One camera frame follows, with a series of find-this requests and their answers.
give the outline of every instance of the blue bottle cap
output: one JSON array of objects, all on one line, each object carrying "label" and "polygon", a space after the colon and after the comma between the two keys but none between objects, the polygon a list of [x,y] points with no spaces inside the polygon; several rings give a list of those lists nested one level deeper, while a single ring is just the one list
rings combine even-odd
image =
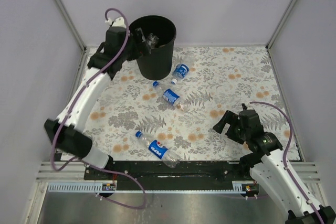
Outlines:
[{"label": "blue bottle cap", "polygon": [[141,135],[142,135],[142,132],[141,132],[141,131],[138,131],[138,132],[136,132],[136,134],[135,134],[136,137],[140,137]]}]

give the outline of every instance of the clear plastic bottle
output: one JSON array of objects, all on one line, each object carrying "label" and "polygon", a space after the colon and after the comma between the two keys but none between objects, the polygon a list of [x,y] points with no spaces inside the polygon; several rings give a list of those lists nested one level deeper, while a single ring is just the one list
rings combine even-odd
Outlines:
[{"label": "clear plastic bottle", "polygon": [[158,96],[162,97],[165,101],[176,107],[178,110],[182,112],[189,110],[190,105],[179,95],[177,95],[173,90],[171,90],[167,85],[160,84],[157,81],[154,81],[153,87],[156,90]]},{"label": "clear plastic bottle", "polygon": [[136,132],[135,136],[144,147],[148,148],[155,156],[161,159],[166,166],[175,168],[179,163],[179,156],[172,150],[163,146],[158,140],[155,140],[153,136],[144,134],[141,131]]},{"label": "clear plastic bottle", "polygon": [[176,84],[178,81],[182,80],[188,73],[189,68],[192,67],[192,65],[195,62],[195,57],[193,55],[186,55],[182,61],[176,65],[176,68],[173,72],[173,78],[171,83]]}]

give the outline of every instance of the gray wall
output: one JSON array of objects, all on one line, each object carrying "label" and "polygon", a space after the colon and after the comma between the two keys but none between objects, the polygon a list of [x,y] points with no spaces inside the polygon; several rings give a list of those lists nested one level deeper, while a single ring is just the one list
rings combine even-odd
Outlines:
[{"label": "gray wall", "polygon": [[63,0],[87,45],[104,40],[104,11],[116,7],[133,21],[157,14],[177,26],[178,44],[265,45],[290,0]]},{"label": "gray wall", "polygon": [[20,223],[80,50],[53,0],[0,0],[0,222]]},{"label": "gray wall", "polygon": [[272,47],[304,154],[336,208],[336,0],[299,0]]}]

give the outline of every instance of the floor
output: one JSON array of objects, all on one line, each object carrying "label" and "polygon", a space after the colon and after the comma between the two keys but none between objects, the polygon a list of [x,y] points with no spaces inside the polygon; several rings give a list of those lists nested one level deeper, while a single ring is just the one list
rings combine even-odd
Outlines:
[{"label": "floor", "polygon": [[[116,194],[113,199],[136,206],[142,195]],[[268,197],[246,201],[241,196],[148,194],[148,202],[145,210],[131,210],[99,201],[94,194],[47,193],[38,224],[285,223]]]},{"label": "floor", "polygon": [[[88,51],[89,57],[95,50]],[[210,129],[226,110],[239,113],[241,103],[265,101],[284,109],[266,49],[176,47],[173,68],[186,55],[194,56],[196,63],[174,90],[191,104],[190,111],[183,114],[174,110],[156,95],[152,81],[141,76],[136,61],[125,62],[93,107],[85,134],[115,160],[157,160],[137,143],[136,130],[154,135],[183,160],[234,161],[249,153],[247,146],[229,140],[224,132],[219,135]],[[170,80],[171,75],[161,82],[169,84]],[[289,127],[284,117],[265,105],[252,108],[266,131],[273,132],[285,146]],[[300,159],[294,142],[288,158]]]}]

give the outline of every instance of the plastic bottle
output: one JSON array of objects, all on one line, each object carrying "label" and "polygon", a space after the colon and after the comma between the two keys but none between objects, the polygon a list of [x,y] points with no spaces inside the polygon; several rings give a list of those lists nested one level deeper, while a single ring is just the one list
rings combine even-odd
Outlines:
[{"label": "plastic bottle", "polygon": [[154,81],[153,87],[156,90],[158,96],[163,97],[165,101],[176,107],[178,110],[185,112],[189,109],[190,105],[168,86]]},{"label": "plastic bottle", "polygon": [[188,73],[189,68],[194,64],[195,57],[193,55],[186,55],[182,62],[176,65],[176,68],[173,72],[173,78],[171,83],[176,84],[178,81],[182,80]]},{"label": "plastic bottle", "polygon": [[158,140],[155,140],[153,136],[144,134],[141,131],[138,131],[135,136],[139,139],[143,146],[148,148],[155,156],[161,159],[166,166],[175,168],[180,161],[179,156],[175,152],[163,146]]}]

